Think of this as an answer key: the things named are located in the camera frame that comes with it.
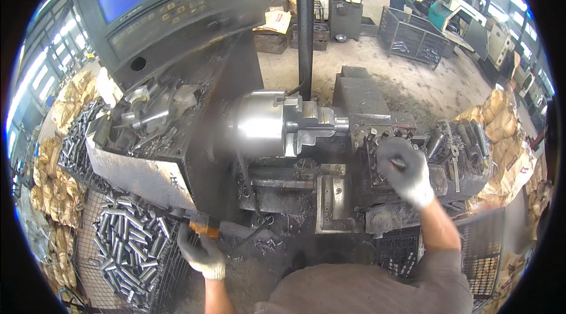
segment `window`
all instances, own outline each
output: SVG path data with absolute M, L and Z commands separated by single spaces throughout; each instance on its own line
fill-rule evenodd
M 49 78 L 49 81 L 47 81 L 47 83 L 45 84 L 45 87 L 43 87 L 43 90 L 41 90 L 41 93 L 39 93 L 39 99 L 45 100 L 47 98 L 47 93 L 51 89 L 51 86 L 53 86 L 54 82 L 55 82 L 55 77 L 51 76 Z
M 12 150 L 14 149 L 14 142 L 16 142 L 16 133 L 10 133 L 10 142 L 8 142 L 8 158 L 12 155 Z
M 65 58 L 63 59 L 63 61 L 61 61 L 61 63 L 62 63 L 63 65 L 67 65 L 67 63 L 68 63 L 69 61 L 71 61 L 71 55 L 70 55 L 70 54 L 67 54 L 67 56 L 65 56 Z
M 79 34 L 75 38 L 75 43 L 79 46 L 79 49 L 83 50 L 84 47 L 86 47 L 87 41 L 84 40 L 84 36 L 82 34 Z
M 39 83 L 41 82 L 43 77 L 45 77 L 46 73 L 47 73 L 47 65 L 43 65 L 43 67 L 41 68 L 41 70 L 37 74 L 37 77 L 35 78 L 35 80 L 33 80 L 32 86 L 33 86 L 34 90 L 37 89 L 37 86 L 39 86 Z
M 507 16 L 505 13 L 501 12 L 500 10 L 498 10 L 495 6 L 490 5 L 490 7 L 487 9 L 487 11 L 496 19 L 498 19 L 501 22 L 507 22 L 509 21 L 509 16 Z
M 535 30 L 528 23 L 525 26 L 525 32 L 527 32 L 535 42 L 537 41 L 537 32 L 535 32 Z
M 65 50 L 65 45 L 61 44 L 57 49 L 55 49 L 55 52 L 57 53 L 57 55 L 60 55 L 63 52 L 63 50 Z
M 525 49 L 525 56 L 527 57 L 527 59 L 530 59 L 530 57 L 533 55 L 533 52 L 530 51 L 529 47 L 524 42 L 521 42 L 521 46 L 523 47 L 523 49 Z
M 28 72 L 25 73 L 25 77 L 18 87 L 16 91 L 16 95 L 12 99 L 12 103 L 10 104 L 10 110 L 8 110 L 8 117 L 6 118 L 6 133 L 12 124 L 12 119 L 14 119 L 14 114 L 16 113 L 16 109 L 20 104 L 20 100 L 24 96 L 25 90 L 28 88 L 32 77 L 35 76 L 35 73 L 39 69 L 39 66 L 44 62 L 45 58 L 47 57 L 47 47 L 43 49 L 43 51 L 37 56 L 35 61 L 33 61 L 32 65 L 29 67 Z
M 522 26 L 525 19 L 518 12 L 514 12 L 513 20 Z

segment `burlap sack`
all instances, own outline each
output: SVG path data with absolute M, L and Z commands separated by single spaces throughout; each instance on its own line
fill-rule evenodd
M 537 158 L 520 136 L 506 138 L 491 146 L 493 162 L 499 166 L 483 190 L 466 202 L 466 210 L 477 213 L 507 206 L 533 175 Z
M 32 187 L 29 199 L 34 209 L 42 211 L 43 196 L 41 195 L 41 188 L 39 186 L 35 185 Z

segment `steel pipe piece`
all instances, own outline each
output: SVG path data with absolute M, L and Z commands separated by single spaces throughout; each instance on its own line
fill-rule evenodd
M 434 129 L 432 136 L 426 144 L 427 158 L 431 158 L 436 152 L 438 152 L 438 149 L 442 145 L 442 141 L 444 141 L 444 137 L 445 136 L 440 132 L 439 128 Z
M 143 261 L 147 260 L 147 255 L 134 243 L 133 240 L 130 239 L 128 245 L 143 259 Z
M 153 276 L 155 276 L 156 273 L 157 273 L 157 268 L 155 268 L 155 267 L 147 268 L 147 269 L 144 270 L 144 272 L 141 273 L 140 281 L 142 283 L 150 282 L 152 280 Z
M 102 240 L 98 235 L 95 235 L 95 244 L 103 253 L 104 257 L 108 257 L 110 253 L 108 252 L 108 248 L 103 244 Z
M 482 152 L 482 157 L 488 157 L 490 155 L 490 150 L 487 147 L 486 136 L 483 132 L 482 125 L 476 120 L 472 120 L 471 126 L 478 137 L 479 150 Z
M 165 234 L 167 239 L 171 238 L 171 232 L 169 231 L 169 226 L 167 225 L 166 220 L 163 217 L 159 217 L 157 220 L 159 221 L 159 225 L 163 230 L 163 234 Z
M 123 217 L 124 219 L 124 232 L 122 233 L 122 241 L 127 242 L 130 238 L 130 220 L 128 218 Z
M 151 261 L 144 261 L 144 262 L 142 262 L 142 263 L 140 264 L 140 267 L 141 267 L 142 269 L 145 269 L 145 268 L 151 268 L 151 267 L 158 266 L 158 265 L 159 265 L 159 263 L 157 262 L 157 260 L 156 260 L 156 259 L 153 259 L 153 260 L 151 260 Z
M 153 242 L 151 250 L 149 251 L 149 256 L 151 256 L 153 258 L 157 257 L 157 252 L 159 251 L 159 249 L 161 247 L 161 242 L 164 239 L 165 239 L 165 236 L 163 235 L 163 233 L 159 233 L 159 235 L 157 236 L 157 239 Z
M 130 281 L 133 281 L 136 285 L 140 284 L 138 276 L 134 275 L 130 270 L 124 268 L 122 268 L 121 270 L 126 276 L 129 277 Z

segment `metal tube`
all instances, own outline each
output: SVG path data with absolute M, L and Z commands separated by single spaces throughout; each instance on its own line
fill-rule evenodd
M 482 125 L 476 120 L 472 120 L 471 125 L 478 137 L 479 150 L 482 152 L 482 157 L 488 157 L 490 155 L 490 150 L 487 148 L 486 136 L 483 132 Z
M 122 261 L 122 255 L 124 254 L 124 243 L 118 240 L 118 250 L 116 251 L 116 260 L 118 262 Z
M 116 287 L 114 287 L 114 283 L 112 283 L 112 281 L 110 281 L 110 276 L 107 273 L 104 274 L 104 281 L 106 281 L 106 283 L 108 284 L 108 287 L 110 287 L 110 289 L 112 289 L 112 292 L 114 294 L 119 293 L 118 289 Z
M 165 234 L 167 239 L 171 238 L 171 232 L 169 231 L 169 227 L 167 226 L 167 222 L 165 221 L 165 219 L 163 217 L 159 217 L 157 220 L 159 221 L 159 225 L 163 230 L 163 234 Z
M 111 257 L 107 258 L 101 265 L 100 265 L 100 269 L 101 270 L 106 270 L 106 268 L 108 268 L 110 265 L 112 265 L 114 263 L 114 259 L 112 259 Z
M 165 237 L 163 236 L 163 233 L 159 233 L 159 235 L 157 236 L 157 239 L 155 240 L 155 242 L 153 242 L 151 250 L 149 251 L 149 256 L 151 256 L 153 258 L 157 257 L 157 252 L 158 252 L 159 248 L 161 247 L 161 242 L 164 239 L 165 239 Z
M 110 219 L 110 215 L 109 214 L 104 214 L 103 215 L 103 220 L 100 221 L 100 228 L 98 229 L 98 231 L 100 233 L 105 233 L 106 232 L 106 227 L 108 226 L 108 221 Z
M 149 240 L 151 240 L 152 236 L 151 235 L 148 236 L 147 233 L 148 232 L 140 232 L 137 229 L 133 229 L 133 228 L 130 229 L 130 236 L 131 237 L 137 237 L 137 238 L 149 241 Z
M 125 217 L 118 216 L 118 231 L 116 233 L 120 237 L 124 235 L 124 219 Z
M 151 229 L 153 229 L 153 227 L 155 226 L 156 223 L 157 223 L 157 219 L 151 219 L 151 221 L 149 221 L 149 222 L 145 225 L 145 229 L 146 229 L 146 230 L 151 230 Z
M 110 281 L 112 283 L 114 283 L 114 286 L 119 289 L 120 288 L 120 283 L 118 282 L 118 279 L 116 278 L 116 275 L 114 275 L 114 272 L 112 271 L 108 271 L 107 274 L 110 276 Z
M 163 244 L 161 245 L 161 247 L 159 248 L 159 252 L 157 252 L 157 259 L 159 259 L 161 257 L 161 253 L 163 253 L 163 250 L 165 249 L 165 246 L 167 245 L 168 241 L 164 241 Z
M 143 259 L 143 261 L 147 260 L 147 255 L 134 243 L 133 240 L 130 239 L 128 245 Z
M 124 219 L 124 231 L 122 233 L 122 241 L 127 242 L 130 238 L 130 220 L 123 217 Z
M 156 259 L 153 259 L 152 261 L 144 261 L 140 264 L 142 269 L 151 268 L 151 267 L 158 266 L 158 265 L 159 265 L 159 263 L 157 262 Z
M 134 275 L 130 270 L 128 269 L 121 269 L 122 272 L 128 276 L 130 278 L 131 281 L 133 281 L 136 285 L 140 284 L 140 280 L 138 279 L 138 277 L 136 275 Z
M 147 268 L 147 269 L 145 269 L 144 272 L 141 273 L 140 281 L 142 283 L 150 282 L 152 280 L 153 276 L 155 276 L 156 273 L 157 273 L 157 268 L 155 268 L 155 267 Z
M 125 216 L 130 220 L 132 226 L 144 232 L 143 223 L 141 223 L 137 218 L 135 218 L 130 213 L 125 214 Z
M 445 136 L 440 132 L 440 129 L 435 128 L 432 136 L 426 144 L 427 158 L 432 157 L 436 152 L 438 152 L 438 149 L 442 144 L 442 141 L 444 141 L 444 138 Z
M 128 293 L 128 298 L 126 299 L 126 302 L 132 303 L 132 298 L 134 297 L 135 293 L 136 292 L 134 290 L 131 290 L 130 293 Z
M 110 253 L 108 252 L 108 248 L 103 244 L 102 240 L 98 235 L 95 236 L 95 244 L 103 253 L 104 257 L 108 257 Z

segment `gray glove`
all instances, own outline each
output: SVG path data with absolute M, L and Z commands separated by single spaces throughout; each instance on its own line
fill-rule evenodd
M 191 230 L 187 223 L 179 227 L 177 244 L 185 260 L 204 278 L 209 280 L 223 280 L 226 272 L 224 255 L 214 242 L 204 234 L 200 235 L 200 245 L 192 244 L 189 239 Z
M 428 179 L 428 166 L 425 155 L 413 149 L 402 138 L 392 138 L 381 143 L 375 155 L 379 172 L 387 180 L 400 198 L 417 210 L 428 206 L 434 199 L 434 191 Z

